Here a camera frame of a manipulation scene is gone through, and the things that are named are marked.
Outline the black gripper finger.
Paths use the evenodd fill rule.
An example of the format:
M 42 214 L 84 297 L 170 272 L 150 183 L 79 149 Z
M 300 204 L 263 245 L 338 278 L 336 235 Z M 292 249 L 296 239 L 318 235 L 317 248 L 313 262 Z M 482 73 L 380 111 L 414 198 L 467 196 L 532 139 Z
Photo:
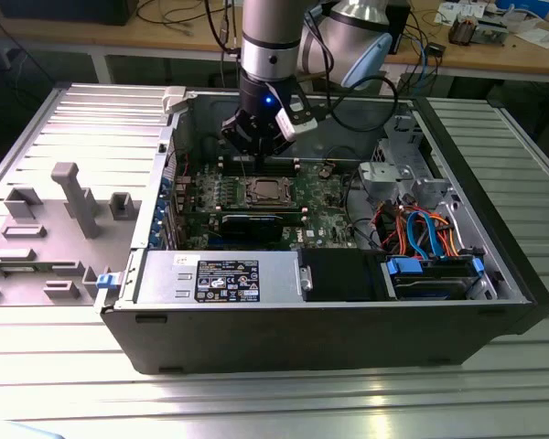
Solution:
M 237 109 L 234 115 L 221 124 L 221 135 L 241 154 L 253 160 L 253 170 L 263 168 L 261 132 L 256 120 L 245 110 Z
M 268 169 L 266 159 L 272 155 L 281 155 L 294 141 L 285 138 L 278 128 L 267 128 L 261 131 L 261 171 Z

